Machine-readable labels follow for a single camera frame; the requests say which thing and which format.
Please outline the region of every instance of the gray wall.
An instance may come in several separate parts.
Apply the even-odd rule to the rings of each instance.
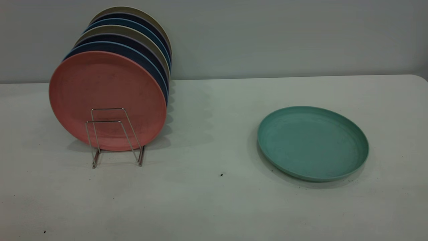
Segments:
[[[417,76],[420,76],[420,77],[422,77],[422,78],[424,78],[425,80],[428,81],[428,64],[427,64],[426,68],[424,68],[422,70],[419,70],[419,71],[417,71],[414,74],[417,75]]]
[[[427,0],[0,0],[0,81],[49,81],[91,18],[154,16],[174,79],[414,73],[428,66]]]

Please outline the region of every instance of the table surface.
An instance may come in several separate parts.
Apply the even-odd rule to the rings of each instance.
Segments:
[[[428,83],[414,75],[180,80],[143,166],[56,120],[48,84],[0,84],[1,240],[428,240]],[[256,145],[272,111],[311,105],[366,134],[366,164],[291,178]]]

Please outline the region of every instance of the plate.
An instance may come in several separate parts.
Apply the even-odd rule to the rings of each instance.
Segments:
[[[52,75],[49,100],[62,126],[87,144],[85,123],[93,108],[125,108],[141,145],[159,134],[166,119],[165,99],[155,79],[134,61],[104,51],[83,52],[63,61]],[[123,111],[96,111],[94,117],[121,120],[133,148],[138,147]],[[96,146],[92,125],[88,129]],[[101,149],[131,149],[120,124],[96,124],[96,131]]]
[[[109,13],[109,14],[102,15],[101,17],[95,19],[92,24],[94,24],[94,23],[96,23],[98,21],[109,19],[109,18],[128,19],[128,20],[137,22],[137,23],[141,24],[142,26],[145,26],[146,28],[148,28],[150,31],[152,31],[159,38],[159,40],[162,42],[162,44],[165,47],[167,47],[166,50],[168,51],[168,55],[171,56],[171,49],[170,49],[168,43],[166,42],[165,37],[160,33],[160,31],[155,26],[153,26],[147,20],[145,20],[143,18],[140,18],[140,17],[138,17],[136,15],[133,15],[133,14],[122,13],[122,12],[115,12],[115,13]]]
[[[141,44],[140,42],[124,36],[124,35],[118,35],[118,34],[97,34],[90,36],[88,38],[83,39],[80,41],[75,47],[78,47],[80,45],[89,43],[89,42],[97,42],[97,41],[109,41],[109,42],[116,42],[121,43],[123,45],[126,45],[128,47],[131,47],[141,54],[145,55],[154,65],[155,67],[160,70],[160,73],[162,74],[162,77],[167,80],[166,88],[169,91],[169,72],[165,70],[164,66],[161,64],[159,59],[156,57],[156,55],[146,46]]]
[[[166,49],[166,47],[163,45],[163,43],[159,40],[159,38],[152,32],[150,31],[148,28],[146,28],[145,26],[128,20],[128,19],[122,19],[122,18],[109,18],[109,19],[104,19],[101,21],[97,21],[93,24],[91,24],[86,30],[91,30],[95,27],[99,27],[99,26],[103,26],[103,25],[120,25],[120,26],[125,26],[125,27],[130,27],[132,29],[137,30],[138,32],[141,32],[142,34],[146,35],[148,38],[150,38],[157,46],[158,48],[162,51],[162,53],[165,55],[166,59],[168,60],[168,66],[171,68],[171,57]]]
[[[162,93],[165,97],[165,102],[168,104],[168,89],[167,89],[167,81],[163,79],[160,70],[156,68],[156,66],[144,55],[139,53],[137,50],[130,48],[126,45],[109,42],[109,41],[97,41],[97,42],[89,42],[83,45],[80,45],[70,51],[70,53],[64,58],[70,58],[71,56],[87,51],[106,51],[110,53],[120,54],[124,57],[129,58],[135,63],[139,64],[143,67],[147,72],[149,72],[156,82],[159,84]]]
[[[93,28],[93,29],[89,30],[88,32],[82,34],[82,36],[80,36],[80,38],[76,41],[75,45],[79,44],[79,42],[85,38],[88,38],[88,37],[93,36],[93,35],[105,34],[105,33],[106,34],[113,33],[113,34],[124,35],[124,36],[130,37],[130,38],[140,42],[141,44],[147,46],[151,51],[153,51],[153,53],[156,55],[156,57],[160,60],[163,67],[165,69],[168,69],[168,72],[171,73],[171,69],[168,66],[168,62],[167,62],[164,54],[162,53],[162,51],[158,48],[158,46],[150,38],[148,38],[146,35],[142,34],[141,32],[138,32],[138,31],[136,31],[130,27],[124,27],[124,26],[119,26],[119,25],[99,26],[99,27]]]
[[[116,6],[116,7],[111,7],[111,8],[105,9],[105,10],[101,11],[100,13],[98,13],[91,20],[90,24],[92,24],[96,19],[98,19],[102,15],[109,14],[109,13],[115,13],[115,12],[130,13],[130,14],[136,15],[140,18],[147,20],[149,23],[151,23],[153,26],[155,26],[162,33],[162,35],[165,37],[165,40],[168,43],[169,49],[172,50],[171,42],[169,41],[168,35],[166,34],[166,32],[162,28],[162,26],[152,16],[150,16],[149,14],[147,14],[147,13],[145,13],[139,9],[136,9],[136,8],[127,7],[127,6]]]
[[[278,169],[306,181],[344,178],[366,161],[369,143],[362,130],[335,112],[294,106],[270,113],[258,142]]]

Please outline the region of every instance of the teal plate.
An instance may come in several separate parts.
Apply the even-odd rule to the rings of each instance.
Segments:
[[[260,149],[281,171],[306,181],[334,181],[360,168],[369,154],[362,130],[335,112],[293,106],[260,123]]]

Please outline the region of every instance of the wire stand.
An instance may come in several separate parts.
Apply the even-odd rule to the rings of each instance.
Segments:
[[[128,119],[128,123],[131,126],[132,133],[135,136],[135,139],[137,140],[138,146],[140,147],[140,154],[137,157],[135,154],[134,148],[132,148],[131,141],[129,140],[128,134],[126,133],[125,127],[123,126],[123,123],[119,120],[107,120],[107,121],[94,121],[94,111],[114,111],[114,110],[123,110],[125,112],[126,118]],[[91,117],[92,121],[87,121],[85,123],[86,127],[86,133],[88,134],[88,141],[89,146],[91,148],[91,154],[92,154],[92,168],[95,169],[98,165],[98,156],[101,153],[100,144],[98,143],[98,137],[97,137],[97,130],[95,129],[95,123],[119,123],[122,126],[123,132],[125,133],[126,139],[128,140],[129,146],[131,147],[132,153],[134,154],[135,160],[137,161],[138,166],[143,165],[143,155],[144,155],[144,148],[146,146],[141,146],[140,142],[138,141],[137,135],[135,134],[134,128],[132,127],[131,121],[129,120],[128,113],[126,112],[125,108],[109,108],[109,109],[91,109]],[[89,137],[89,130],[88,130],[88,123],[92,123],[94,126],[94,133],[95,133],[95,139],[97,141],[97,151],[94,155],[94,148],[91,144],[91,138]]]

